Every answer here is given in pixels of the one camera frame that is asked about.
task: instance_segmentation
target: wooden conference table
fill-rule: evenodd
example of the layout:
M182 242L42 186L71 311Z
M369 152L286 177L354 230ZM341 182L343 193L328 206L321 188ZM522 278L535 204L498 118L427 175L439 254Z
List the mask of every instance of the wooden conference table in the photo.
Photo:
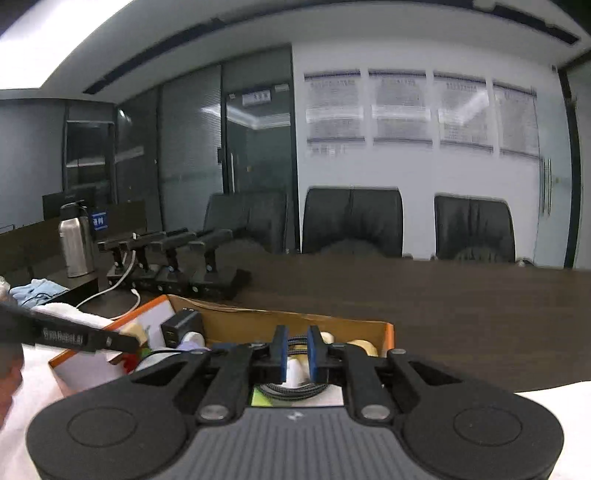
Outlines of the wooden conference table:
M252 272L235 305L391 322L397 347L512 391L591 380L591 272L259 252L217 263ZM134 301L117 291L83 310L110 317Z

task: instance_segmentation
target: orange box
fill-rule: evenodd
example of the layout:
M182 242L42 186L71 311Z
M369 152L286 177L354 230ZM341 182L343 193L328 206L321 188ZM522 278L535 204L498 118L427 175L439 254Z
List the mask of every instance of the orange box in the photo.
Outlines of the orange box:
M116 320L106 330L119 330L131 321L139 323L148 333L150 348L164 347L160 324L183 308L199 310L203 317L204 337L212 343L251 343L271 341L277 325L285 325L290 336L303 335L311 325L330 332L335 342L367 340L385 356L394 348L394 327L373 320L347 320L325 315L274 312L230 307L205 301L189 300L175 295L162 295ZM51 359L53 369L64 395L86 390L121 377L120 365L111 365L104 352L77 353L64 351Z

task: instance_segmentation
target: blue sign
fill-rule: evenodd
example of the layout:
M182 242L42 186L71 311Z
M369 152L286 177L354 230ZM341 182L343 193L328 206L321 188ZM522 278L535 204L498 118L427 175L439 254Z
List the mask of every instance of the blue sign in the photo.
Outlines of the blue sign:
M107 224L107 212L99 212L92 214L92 225L95 231L104 230L109 225Z

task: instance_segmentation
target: black charger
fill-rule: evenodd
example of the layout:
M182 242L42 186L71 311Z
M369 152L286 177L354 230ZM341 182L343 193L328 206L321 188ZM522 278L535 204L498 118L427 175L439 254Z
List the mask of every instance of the black charger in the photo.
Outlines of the black charger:
M182 309L160 325L164 344L169 348L178 347L183 337L189 332L201 333L203 331L203 317L201 312L193 309Z

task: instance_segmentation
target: white cable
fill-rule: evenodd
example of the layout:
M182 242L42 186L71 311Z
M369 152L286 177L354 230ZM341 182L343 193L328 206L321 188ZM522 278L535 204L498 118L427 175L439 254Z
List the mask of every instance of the white cable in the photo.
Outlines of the white cable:
M137 238L137 234L134 233L134 240ZM127 278L127 276L131 273L131 271L134 269L135 266L135 250L133 250L132 254L131 254L131 263L129 264L129 267L127 268L127 270L125 271L125 273L123 274L123 276L119 279L119 281L113 285L110 288L107 288L106 290L100 291L98 293L95 293L94 295L91 295L90 297L88 297L86 300L82 300L78 305L76 305L76 308L79 309L82 305L84 305L87 301L91 301L92 299L95 299L107 292L113 291L114 289L116 289L117 287L119 287L119 285L121 285L121 283Z
M121 317L124 317L125 315L127 315L128 313L133 312L137 307L139 307L139 304L141 303L142 299L139 296L138 291L135 288L131 289L131 293L133 293L136 297L138 297L137 301L135 302L135 305L133 307L131 307L127 312L125 312L123 315L119 315L118 317L113 317L109 320L114 321L114 320L119 320Z

